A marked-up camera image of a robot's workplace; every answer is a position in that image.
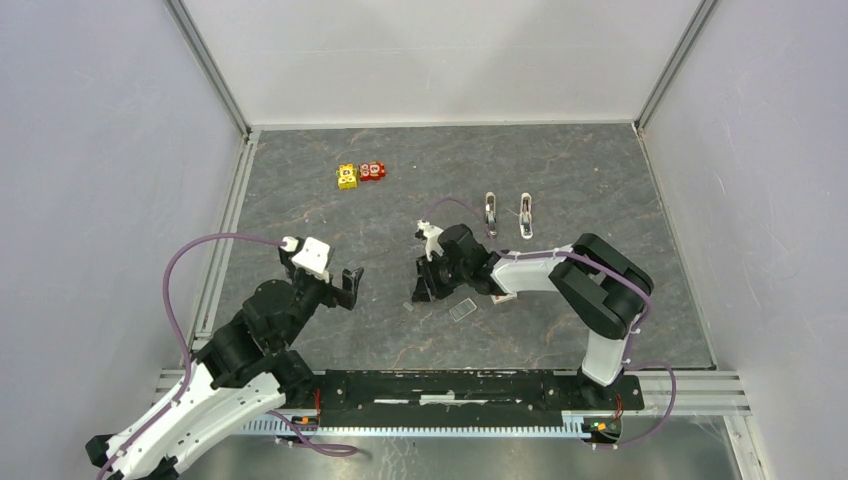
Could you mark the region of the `grey staple tray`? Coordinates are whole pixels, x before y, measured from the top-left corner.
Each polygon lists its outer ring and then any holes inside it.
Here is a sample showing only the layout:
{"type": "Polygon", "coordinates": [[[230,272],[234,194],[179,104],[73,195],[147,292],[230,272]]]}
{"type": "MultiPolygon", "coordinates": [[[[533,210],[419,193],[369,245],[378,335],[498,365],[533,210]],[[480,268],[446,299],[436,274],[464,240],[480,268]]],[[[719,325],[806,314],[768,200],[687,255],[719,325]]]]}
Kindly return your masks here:
{"type": "Polygon", "coordinates": [[[471,298],[466,298],[449,309],[449,315],[459,322],[477,310],[477,305],[471,298]]]}

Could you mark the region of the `white staple box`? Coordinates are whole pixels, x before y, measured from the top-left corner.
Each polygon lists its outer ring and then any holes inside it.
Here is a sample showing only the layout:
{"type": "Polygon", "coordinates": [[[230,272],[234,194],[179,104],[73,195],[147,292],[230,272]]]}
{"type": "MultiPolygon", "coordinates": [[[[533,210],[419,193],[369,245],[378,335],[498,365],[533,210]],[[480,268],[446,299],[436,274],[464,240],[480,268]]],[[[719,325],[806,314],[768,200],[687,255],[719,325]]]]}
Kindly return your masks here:
{"type": "Polygon", "coordinates": [[[504,295],[491,295],[490,298],[494,304],[502,304],[505,302],[509,302],[512,300],[516,300],[518,295],[516,293],[509,293],[504,295]]]}

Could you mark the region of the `brown white stapler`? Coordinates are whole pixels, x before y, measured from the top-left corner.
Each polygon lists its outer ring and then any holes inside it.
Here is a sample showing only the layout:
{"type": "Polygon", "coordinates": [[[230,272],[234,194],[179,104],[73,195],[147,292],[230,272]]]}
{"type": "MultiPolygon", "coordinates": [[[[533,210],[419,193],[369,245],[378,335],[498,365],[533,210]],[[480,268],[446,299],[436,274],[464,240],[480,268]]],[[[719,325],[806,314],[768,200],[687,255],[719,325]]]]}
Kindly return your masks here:
{"type": "Polygon", "coordinates": [[[491,191],[485,194],[484,223],[487,236],[492,239],[496,238],[498,235],[497,199],[495,193],[491,191]]]}

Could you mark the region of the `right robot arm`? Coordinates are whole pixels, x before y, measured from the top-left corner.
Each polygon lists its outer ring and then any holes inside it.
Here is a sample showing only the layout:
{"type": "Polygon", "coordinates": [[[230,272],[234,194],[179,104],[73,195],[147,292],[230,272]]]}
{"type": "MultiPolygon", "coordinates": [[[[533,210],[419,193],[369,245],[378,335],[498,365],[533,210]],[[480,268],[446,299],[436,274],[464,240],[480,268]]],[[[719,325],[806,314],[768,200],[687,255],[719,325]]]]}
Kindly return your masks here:
{"type": "Polygon", "coordinates": [[[630,336],[652,307],[653,279],[601,237],[585,233],[570,245],[521,253],[488,249],[465,224],[442,229],[426,221],[416,236],[416,302],[442,300],[467,286],[480,295],[560,294],[587,326],[577,382],[580,400],[602,408],[618,393],[630,336]]]}

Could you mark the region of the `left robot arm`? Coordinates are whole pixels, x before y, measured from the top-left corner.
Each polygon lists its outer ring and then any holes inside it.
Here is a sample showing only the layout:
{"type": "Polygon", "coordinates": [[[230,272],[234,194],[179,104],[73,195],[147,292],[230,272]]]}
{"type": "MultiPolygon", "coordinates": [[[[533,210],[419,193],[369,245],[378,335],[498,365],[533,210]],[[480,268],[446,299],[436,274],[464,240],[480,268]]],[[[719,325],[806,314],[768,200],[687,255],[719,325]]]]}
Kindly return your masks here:
{"type": "Polygon", "coordinates": [[[313,397],[312,370],[292,344],[320,306],[352,309],[363,271],[334,286],[302,269],[269,280],[191,357],[190,370],[139,420],[85,446],[101,479],[176,479],[249,421],[313,397]]]}

